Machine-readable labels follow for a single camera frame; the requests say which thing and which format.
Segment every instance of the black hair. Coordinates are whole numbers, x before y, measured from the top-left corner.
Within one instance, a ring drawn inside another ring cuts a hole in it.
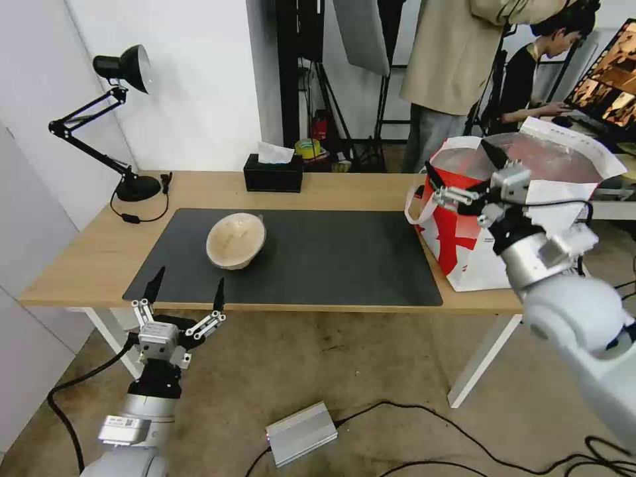
[[[588,36],[594,30],[596,11],[600,7],[600,0],[578,0],[550,18],[531,25],[532,33],[550,36],[564,28],[566,34],[581,32],[581,36]]]

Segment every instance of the black desk mat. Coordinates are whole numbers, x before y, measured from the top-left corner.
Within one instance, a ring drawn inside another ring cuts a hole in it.
[[[437,306],[439,290],[402,212],[246,211],[262,215],[265,245],[244,270],[221,270],[205,242],[237,211],[178,209],[123,298],[143,297],[162,266],[157,301],[212,303],[225,277],[228,303]]]

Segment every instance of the wooden bowl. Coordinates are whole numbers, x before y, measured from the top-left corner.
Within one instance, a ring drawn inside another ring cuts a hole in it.
[[[225,270],[247,267],[265,243],[265,225],[256,215],[235,213],[218,221],[207,236],[210,261]]]

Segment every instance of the lamp arm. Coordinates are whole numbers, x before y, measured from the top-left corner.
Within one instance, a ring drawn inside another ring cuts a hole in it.
[[[88,124],[91,121],[96,120],[100,116],[103,116],[104,114],[114,110],[116,107],[119,107],[122,104],[124,104],[126,102],[127,91],[128,90],[126,88],[120,85],[115,86],[114,88],[110,89],[110,91],[108,91],[107,93],[91,101],[87,105],[82,106],[76,111],[73,111],[69,115],[66,115],[65,117],[61,119],[56,119],[55,121],[51,121],[48,125],[48,130],[52,134],[57,136],[58,138],[64,139],[66,142],[80,149],[82,152],[97,159],[105,166],[110,167],[111,169],[116,171],[118,174],[124,176],[124,178],[129,178],[131,176],[134,176],[133,170],[130,165],[122,163],[121,161],[117,161],[111,157],[108,157],[106,154],[102,154],[100,151],[90,147],[85,142],[73,136],[73,131],[75,131],[76,129],[79,129],[85,124]],[[80,113],[83,113],[87,109],[95,106],[96,104],[99,104],[100,102],[110,97],[114,98],[116,102],[111,105],[108,105],[106,108],[102,109],[101,111],[98,111],[95,114],[78,116]]]

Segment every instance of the lamp shade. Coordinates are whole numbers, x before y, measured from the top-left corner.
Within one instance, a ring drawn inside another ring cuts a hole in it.
[[[93,69],[107,80],[125,80],[143,93],[150,91],[152,70],[148,54],[142,45],[131,46],[120,57],[98,55],[93,59]]]

